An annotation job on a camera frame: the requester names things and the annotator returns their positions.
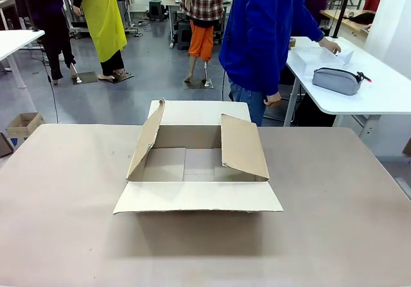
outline pencil case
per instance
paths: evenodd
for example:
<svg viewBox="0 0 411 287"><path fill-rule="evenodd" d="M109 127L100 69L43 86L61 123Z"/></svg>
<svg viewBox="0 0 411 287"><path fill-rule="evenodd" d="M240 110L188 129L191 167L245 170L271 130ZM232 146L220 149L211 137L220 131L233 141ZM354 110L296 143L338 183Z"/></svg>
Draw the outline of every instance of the pencil case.
<svg viewBox="0 0 411 287"><path fill-rule="evenodd" d="M313 85L335 91L346 96L353 96L361 87L365 76L345 70L322 67L314 71Z"/></svg>

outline yellow cloth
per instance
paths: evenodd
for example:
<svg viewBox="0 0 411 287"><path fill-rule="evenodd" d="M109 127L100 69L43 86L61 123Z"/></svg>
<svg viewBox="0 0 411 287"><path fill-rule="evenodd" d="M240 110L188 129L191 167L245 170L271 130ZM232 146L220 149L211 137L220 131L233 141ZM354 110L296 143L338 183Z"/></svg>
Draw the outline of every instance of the yellow cloth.
<svg viewBox="0 0 411 287"><path fill-rule="evenodd" d="M100 62L127 45L117 0L83 0L83 11Z"/></svg>

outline white wall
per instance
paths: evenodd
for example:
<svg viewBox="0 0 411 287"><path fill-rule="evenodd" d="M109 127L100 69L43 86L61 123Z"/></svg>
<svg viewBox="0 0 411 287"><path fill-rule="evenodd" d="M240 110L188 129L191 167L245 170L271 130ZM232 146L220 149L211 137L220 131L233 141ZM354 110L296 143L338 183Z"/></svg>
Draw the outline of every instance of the white wall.
<svg viewBox="0 0 411 287"><path fill-rule="evenodd" d="M411 80L410 8L411 0L381 0L365 50ZM369 146L377 156L401 156L410 136L411 116L383 116Z"/></svg>

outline orange pants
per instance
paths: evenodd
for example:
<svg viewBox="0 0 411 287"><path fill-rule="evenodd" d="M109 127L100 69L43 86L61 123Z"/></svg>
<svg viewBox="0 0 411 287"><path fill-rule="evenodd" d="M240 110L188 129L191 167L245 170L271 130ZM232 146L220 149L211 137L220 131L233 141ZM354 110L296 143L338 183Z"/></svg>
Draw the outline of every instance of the orange pants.
<svg viewBox="0 0 411 287"><path fill-rule="evenodd" d="M204 61L209 61L214 45L214 26L201 28L195 26L193 21L190 21L190 25L193 36L188 53L191 56L201 57Z"/></svg>

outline black pole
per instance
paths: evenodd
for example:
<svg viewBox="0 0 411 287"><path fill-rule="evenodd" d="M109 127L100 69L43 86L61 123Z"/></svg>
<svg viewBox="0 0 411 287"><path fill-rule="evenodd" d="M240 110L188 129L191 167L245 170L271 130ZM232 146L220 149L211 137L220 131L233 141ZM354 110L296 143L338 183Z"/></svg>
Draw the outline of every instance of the black pole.
<svg viewBox="0 0 411 287"><path fill-rule="evenodd" d="M30 19L31 25L33 26L33 31L38 31L39 29L37 28L37 26L34 23L34 18L33 15L31 13L31 7L30 7L30 2L28 0L24 0L24 3L26 4L26 8L27 8L27 13L28 13L28 18Z"/></svg>
<svg viewBox="0 0 411 287"><path fill-rule="evenodd" d="M332 36L334 39L338 38L338 32L340 31L342 19L344 18L344 13L345 13L345 9L347 8L347 5L348 5L348 0L344 0L344 2L342 3L340 17L338 18L338 22L337 22L337 25L335 26L335 31Z"/></svg>

